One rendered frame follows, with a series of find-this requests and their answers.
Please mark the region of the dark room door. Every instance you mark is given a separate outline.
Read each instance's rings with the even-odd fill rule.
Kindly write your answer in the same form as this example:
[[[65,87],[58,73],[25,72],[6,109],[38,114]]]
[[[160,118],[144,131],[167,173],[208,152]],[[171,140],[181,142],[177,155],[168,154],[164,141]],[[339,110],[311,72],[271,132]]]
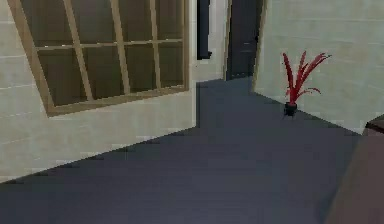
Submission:
[[[232,0],[226,78],[253,75],[263,0]]]

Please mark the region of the red house plant black pot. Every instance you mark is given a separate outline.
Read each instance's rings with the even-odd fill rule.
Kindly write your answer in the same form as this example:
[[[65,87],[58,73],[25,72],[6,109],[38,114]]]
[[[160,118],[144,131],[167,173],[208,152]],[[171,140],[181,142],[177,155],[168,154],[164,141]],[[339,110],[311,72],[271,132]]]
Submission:
[[[312,62],[305,62],[306,54],[307,52],[304,51],[301,55],[296,76],[293,76],[293,70],[288,55],[286,53],[282,54],[288,81],[286,96],[289,97],[289,100],[284,105],[285,116],[295,116],[298,109],[297,100],[302,95],[313,92],[321,93],[321,91],[315,87],[306,88],[304,90],[302,90],[302,87],[312,71],[326,59],[330,58],[330,55],[320,53],[313,59]]]

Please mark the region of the brown framed window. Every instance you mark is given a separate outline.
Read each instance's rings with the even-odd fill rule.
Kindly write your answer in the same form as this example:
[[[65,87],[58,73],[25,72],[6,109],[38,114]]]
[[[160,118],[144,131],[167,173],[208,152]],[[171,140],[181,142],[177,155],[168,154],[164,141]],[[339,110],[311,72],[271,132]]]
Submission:
[[[45,112],[189,88],[188,0],[7,0]]]

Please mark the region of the brown cabinet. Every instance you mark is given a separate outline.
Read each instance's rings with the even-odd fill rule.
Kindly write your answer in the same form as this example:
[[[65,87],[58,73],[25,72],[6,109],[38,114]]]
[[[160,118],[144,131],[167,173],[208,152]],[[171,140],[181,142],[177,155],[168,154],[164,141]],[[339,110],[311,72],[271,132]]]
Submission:
[[[384,224],[384,114],[366,124],[324,224]]]

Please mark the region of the black wall panel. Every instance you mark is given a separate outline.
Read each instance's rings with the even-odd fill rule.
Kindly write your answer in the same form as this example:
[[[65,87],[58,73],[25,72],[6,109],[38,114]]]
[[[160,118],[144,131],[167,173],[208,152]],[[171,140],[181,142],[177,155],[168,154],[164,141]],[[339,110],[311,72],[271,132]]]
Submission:
[[[208,47],[210,0],[197,0],[197,59],[209,59]]]

